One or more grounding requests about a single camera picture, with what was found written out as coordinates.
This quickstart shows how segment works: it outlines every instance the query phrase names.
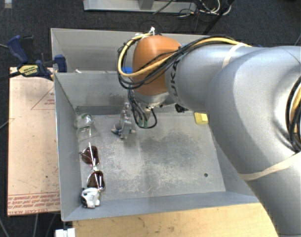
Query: yellow clamp label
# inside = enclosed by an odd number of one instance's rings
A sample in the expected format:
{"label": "yellow clamp label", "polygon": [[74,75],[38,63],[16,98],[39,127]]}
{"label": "yellow clamp label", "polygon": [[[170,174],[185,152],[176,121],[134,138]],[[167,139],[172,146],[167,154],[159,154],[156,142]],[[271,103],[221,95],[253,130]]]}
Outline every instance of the yellow clamp label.
{"label": "yellow clamp label", "polygon": [[18,71],[23,75],[23,76],[31,76],[33,74],[38,73],[38,66],[37,65],[24,65]]}

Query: yellow cable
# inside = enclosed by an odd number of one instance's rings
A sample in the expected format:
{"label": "yellow cable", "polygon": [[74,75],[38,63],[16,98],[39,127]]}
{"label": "yellow cable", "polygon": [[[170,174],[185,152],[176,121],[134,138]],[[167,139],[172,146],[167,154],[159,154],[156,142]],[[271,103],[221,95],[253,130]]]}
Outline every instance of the yellow cable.
{"label": "yellow cable", "polygon": [[[119,59],[118,59],[118,64],[117,64],[117,69],[118,69],[118,72],[120,73],[120,75],[122,75],[123,77],[136,77],[136,76],[139,76],[145,72],[148,72],[148,71],[151,71],[153,68],[155,67],[158,67],[159,65],[163,64],[167,59],[169,59],[171,55],[169,55],[168,57],[158,61],[158,62],[155,62],[145,68],[143,68],[142,70],[139,70],[137,72],[134,72],[134,73],[131,73],[131,74],[127,74],[127,73],[124,73],[122,71],[122,67],[121,67],[121,63],[122,63],[122,59],[123,59],[123,56],[126,52],[126,50],[130,47],[130,45],[132,44],[132,42],[134,40],[138,40],[138,39],[141,39],[143,36],[136,36],[134,37],[133,39],[129,40],[127,42],[127,44],[124,46],[123,50],[121,51],[120,53],[120,56],[119,56]],[[204,39],[204,40],[201,40],[199,41],[198,43],[194,44],[193,46],[196,46],[196,45],[200,45],[200,44],[203,44],[203,43],[208,43],[208,42],[213,42],[213,41],[220,41],[220,42],[225,42],[225,43],[228,43],[228,44],[232,44],[232,45],[237,45],[237,44],[240,44],[240,42],[237,42],[235,40],[231,40],[231,39],[226,39],[226,38],[210,38],[210,39]]]}

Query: gray metal bin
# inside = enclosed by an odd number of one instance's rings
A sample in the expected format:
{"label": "gray metal bin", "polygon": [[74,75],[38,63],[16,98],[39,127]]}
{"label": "gray metal bin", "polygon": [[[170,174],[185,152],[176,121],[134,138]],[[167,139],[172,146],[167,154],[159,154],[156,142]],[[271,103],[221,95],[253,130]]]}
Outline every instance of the gray metal bin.
{"label": "gray metal bin", "polygon": [[[52,29],[53,56],[67,59],[68,72],[56,73],[55,107],[63,221],[189,210],[258,202],[215,144],[207,124],[192,112],[157,108],[158,125],[139,129],[127,140],[111,132],[126,102],[118,83],[117,50],[135,33]],[[179,42],[200,36],[168,35]],[[98,134],[99,169],[106,188],[95,209],[80,204],[90,172],[79,158],[74,120],[90,113]]]}

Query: white object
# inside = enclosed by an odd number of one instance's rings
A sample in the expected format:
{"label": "white object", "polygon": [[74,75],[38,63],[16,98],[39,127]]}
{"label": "white object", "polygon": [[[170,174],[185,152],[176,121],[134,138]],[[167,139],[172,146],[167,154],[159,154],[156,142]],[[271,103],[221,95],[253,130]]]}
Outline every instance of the white object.
{"label": "white object", "polygon": [[75,228],[58,229],[55,231],[55,237],[76,237]]}
{"label": "white object", "polygon": [[81,193],[81,203],[85,208],[95,208],[100,205],[100,193],[96,188],[88,188]]}

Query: cardboard sheet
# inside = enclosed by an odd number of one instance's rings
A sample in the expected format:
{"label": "cardboard sheet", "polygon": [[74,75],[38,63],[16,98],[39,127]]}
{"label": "cardboard sheet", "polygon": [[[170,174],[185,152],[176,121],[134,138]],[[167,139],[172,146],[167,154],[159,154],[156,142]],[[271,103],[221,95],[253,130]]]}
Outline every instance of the cardboard sheet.
{"label": "cardboard sheet", "polygon": [[9,83],[8,216],[60,210],[54,82]]}

